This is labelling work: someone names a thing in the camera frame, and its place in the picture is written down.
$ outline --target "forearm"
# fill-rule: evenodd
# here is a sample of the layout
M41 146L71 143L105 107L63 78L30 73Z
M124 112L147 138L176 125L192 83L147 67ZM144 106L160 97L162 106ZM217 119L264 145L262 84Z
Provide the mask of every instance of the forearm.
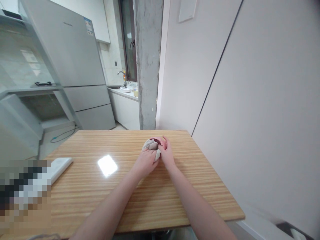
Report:
M140 180L137 174L128 172L118 186L87 217L71 239L111 239Z
M176 166L170 167L168 172L197 238L236 240L227 224L183 173Z

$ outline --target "pixelated area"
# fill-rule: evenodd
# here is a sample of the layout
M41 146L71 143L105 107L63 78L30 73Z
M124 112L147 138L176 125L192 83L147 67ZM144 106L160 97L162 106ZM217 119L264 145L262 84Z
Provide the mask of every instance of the pixelated area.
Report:
M50 172L50 161L10 161L1 167L1 240L51 234Z

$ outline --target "window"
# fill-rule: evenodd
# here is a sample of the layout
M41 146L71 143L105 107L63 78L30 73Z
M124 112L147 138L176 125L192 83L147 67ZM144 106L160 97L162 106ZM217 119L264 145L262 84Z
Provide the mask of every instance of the window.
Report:
M136 43L132 0L119 0L119 9L126 74L129 81L137 82Z

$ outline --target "label sticker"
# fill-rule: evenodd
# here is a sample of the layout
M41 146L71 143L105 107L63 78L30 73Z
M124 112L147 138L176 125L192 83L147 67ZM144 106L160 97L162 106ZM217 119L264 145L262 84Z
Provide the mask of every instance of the label sticker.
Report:
M92 22L90 19L84 17L84 22L86 23L87 32L90 36L93 36Z

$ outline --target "red cup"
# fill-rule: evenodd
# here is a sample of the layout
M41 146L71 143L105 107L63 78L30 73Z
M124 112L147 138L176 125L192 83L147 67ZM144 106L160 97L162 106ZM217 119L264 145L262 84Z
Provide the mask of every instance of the red cup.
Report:
M167 142L162 140L161 137L153 137L153 138L150 138L150 140L154 140L155 142L160 144L163 147L164 150L167 149Z

